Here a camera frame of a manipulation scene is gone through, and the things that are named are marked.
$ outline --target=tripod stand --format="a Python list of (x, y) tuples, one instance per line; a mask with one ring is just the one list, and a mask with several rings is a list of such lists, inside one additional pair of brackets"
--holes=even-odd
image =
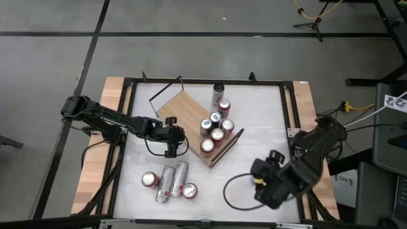
[[(318, 16), (321, 16), (324, 13), (326, 7), (328, 6), (328, 3), (329, 3), (329, 1), (327, 1), (325, 3), (325, 6), (321, 10), (321, 12), (318, 14)], [(301, 13), (303, 10), (304, 10), (303, 8), (298, 9), (298, 13)], [(293, 25), (293, 27), (294, 28), (299, 28), (299, 27), (307, 26), (307, 27), (311, 28), (312, 30), (317, 32), (317, 37), (318, 37), (319, 42), (322, 42), (322, 37), (321, 37), (321, 34), (319, 32), (319, 28), (318, 28), (318, 24), (319, 24), (319, 22), (321, 22), (321, 20), (322, 19), (320, 17), (317, 17), (317, 19), (315, 19), (314, 22), (309, 22), (309, 23), (304, 23), (304, 24), (296, 24), (296, 25)]]

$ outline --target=lying can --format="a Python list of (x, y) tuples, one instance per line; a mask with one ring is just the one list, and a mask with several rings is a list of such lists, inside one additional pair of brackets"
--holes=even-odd
[(210, 139), (214, 142), (215, 148), (220, 147), (224, 134), (220, 128), (215, 128), (210, 133)]
[(158, 176), (151, 171), (145, 172), (141, 177), (141, 183), (145, 187), (152, 187), (154, 185), (158, 185), (159, 182), (160, 178), (158, 178)]
[(210, 135), (210, 128), (212, 127), (212, 122), (204, 118), (201, 120), (201, 137), (208, 138)]
[(221, 114), (222, 118), (227, 118), (229, 115), (230, 110), (230, 102), (227, 99), (221, 99), (219, 101), (219, 106), (217, 107), (217, 111)]
[(212, 122), (212, 126), (210, 130), (212, 131), (215, 128), (219, 128), (219, 122), (221, 121), (221, 114), (218, 112), (213, 112), (209, 116), (210, 121)]
[(158, 187), (158, 192), (155, 197), (155, 201), (159, 203), (165, 203), (170, 197), (170, 189), (172, 180), (174, 178), (175, 168), (164, 166), (163, 174), (161, 175), (161, 182)]
[(212, 94), (212, 106), (216, 107), (218, 102), (223, 98), (224, 86), (223, 84), (216, 83)]
[(223, 130), (224, 138), (227, 139), (230, 137), (235, 124), (231, 120), (223, 120), (221, 125), (221, 130)]
[(201, 143), (201, 155), (204, 158), (208, 158), (212, 155), (215, 148), (215, 144), (210, 139), (204, 139)]
[(183, 192), (186, 177), (188, 175), (188, 163), (179, 161), (176, 167), (176, 174), (172, 181), (170, 194), (173, 197), (179, 197)]
[(194, 198), (198, 193), (198, 188), (193, 183), (185, 184), (183, 189), (183, 196), (185, 198)]

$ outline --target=sticker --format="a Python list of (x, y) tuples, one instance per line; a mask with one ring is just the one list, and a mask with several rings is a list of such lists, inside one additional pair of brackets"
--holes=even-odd
[[(393, 102), (397, 97), (385, 95), (384, 97), (384, 105), (388, 105), (389, 103)], [(388, 108), (393, 108), (398, 111), (402, 111), (407, 113), (407, 100), (404, 99), (397, 99), (395, 102), (390, 104)]]

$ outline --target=yellow cable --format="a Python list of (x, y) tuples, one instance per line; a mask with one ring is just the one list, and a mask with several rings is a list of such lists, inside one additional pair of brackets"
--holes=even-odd
[(350, 108), (351, 110), (356, 110), (356, 111), (361, 111), (361, 110), (364, 110), (364, 109), (368, 109), (368, 108), (370, 108), (371, 106), (374, 106), (375, 104), (370, 104), (370, 105), (367, 105), (367, 106), (365, 106), (365, 107), (363, 107), (363, 108)]
[[(337, 7), (342, 1), (343, 1), (343, 0), (339, 1), (338, 3), (336, 3), (336, 4), (335, 4), (334, 6), (332, 6), (332, 8), (329, 9), (327, 12), (325, 12), (325, 13), (323, 13), (323, 14), (321, 14), (321, 15), (315, 16), (315, 17), (306, 16), (303, 11), (301, 11), (301, 14), (302, 14), (305, 18), (307, 18), (307, 19), (316, 19), (316, 18), (322, 17), (322, 16), (324, 16), (324, 15), (327, 15), (329, 12), (331, 12), (331, 10), (335, 9), (335, 7)], [(300, 5), (298, 4), (297, 0), (294, 0), (294, 2), (295, 2), (295, 5), (297, 5), (297, 8), (300, 9)]]

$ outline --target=can lid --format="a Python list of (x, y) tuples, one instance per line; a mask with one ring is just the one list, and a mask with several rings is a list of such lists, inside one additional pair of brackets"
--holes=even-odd
[(214, 149), (215, 144), (212, 140), (210, 139), (204, 139), (201, 143), (201, 148), (204, 151), (211, 151), (212, 149)]
[(210, 114), (211, 121), (219, 121), (221, 119), (221, 114), (219, 112), (213, 112)]
[(215, 128), (214, 130), (212, 130), (212, 133), (210, 135), (215, 140), (221, 140), (223, 138), (223, 130), (221, 130), (220, 128)]
[(231, 120), (224, 120), (222, 122), (222, 127), (225, 130), (231, 130), (231, 129), (233, 129), (235, 127), (235, 124)]
[(183, 195), (185, 198), (193, 198), (197, 195), (197, 193), (198, 193), (198, 188), (195, 184), (188, 183), (188, 184), (184, 185)]
[(156, 181), (156, 177), (155, 177), (154, 172), (146, 172), (142, 175), (141, 183), (144, 186), (147, 186), (147, 187), (151, 186), (155, 183), (155, 181)]
[(230, 102), (229, 102), (229, 100), (227, 100), (227, 99), (221, 99), (221, 100), (219, 101), (219, 106), (220, 106), (221, 108), (228, 108), (228, 107), (230, 107)]
[(214, 91), (215, 92), (223, 92), (224, 91), (224, 86), (221, 83), (216, 83), (214, 85)]
[(211, 126), (212, 126), (212, 122), (211, 122), (209, 119), (204, 118), (204, 119), (201, 121), (201, 127), (202, 127), (202, 128), (208, 129), (208, 128), (210, 128)]

